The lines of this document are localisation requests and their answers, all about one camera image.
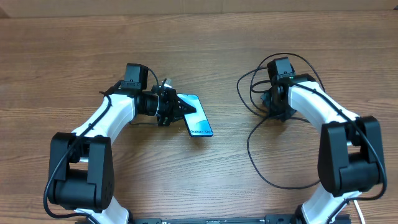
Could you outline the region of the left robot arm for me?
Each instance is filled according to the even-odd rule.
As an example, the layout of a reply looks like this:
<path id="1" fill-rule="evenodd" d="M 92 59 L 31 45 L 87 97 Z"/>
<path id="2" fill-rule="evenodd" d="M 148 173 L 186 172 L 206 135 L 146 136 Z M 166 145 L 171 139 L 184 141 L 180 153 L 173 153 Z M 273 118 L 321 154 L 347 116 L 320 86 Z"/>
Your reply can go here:
<path id="1" fill-rule="evenodd" d="M 87 223 L 132 223 L 131 212 L 114 196 L 113 142 L 138 114 L 156 117 L 158 126 L 169 126 L 196 112 L 167 81 L 147 90 L 152 72 L 145 65 L 127 63 L 124 79 L 102 92 L 101 106 L 86 122 L 52 137 L 43 196 L 48 216 L 85 217 Z"/>

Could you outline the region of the Samsung Galaxy smartphone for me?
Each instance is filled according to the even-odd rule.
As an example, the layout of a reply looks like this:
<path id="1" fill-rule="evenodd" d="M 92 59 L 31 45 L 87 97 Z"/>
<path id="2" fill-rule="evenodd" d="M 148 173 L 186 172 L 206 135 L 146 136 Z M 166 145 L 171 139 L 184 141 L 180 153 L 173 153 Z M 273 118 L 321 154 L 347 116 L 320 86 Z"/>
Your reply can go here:
<path id="1" fill-rule="evenodd" d="M 212 137 L 213 131 L 197 95 L 179 93 L 181 100 L 196 109 L 195 113 L 184 115 L 184 121 L 191 137 Z"/>

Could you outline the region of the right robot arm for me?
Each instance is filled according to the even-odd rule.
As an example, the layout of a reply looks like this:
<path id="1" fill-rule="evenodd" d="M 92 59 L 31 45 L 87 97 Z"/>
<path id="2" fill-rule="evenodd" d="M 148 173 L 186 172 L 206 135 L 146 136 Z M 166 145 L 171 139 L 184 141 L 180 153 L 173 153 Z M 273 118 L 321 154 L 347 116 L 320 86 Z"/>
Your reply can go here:
<path id="1" fill-rule="evenodd" d="M 288 53 L 270 55 L 268 60 L 271 87 L 262 96 L 268 118 L 285 121 L 299 112 L 320 133 L 320 185 L 297 207 L 290 222 L 337 223 L 342 209 L 362 200 L 361 194 L 375 185 L 381 185 L 381 191 L 366 200 L 381 198 L 387 175 L 378 120 L 339 105 L 326 94 L 318 75 L 296 74 Z"/>

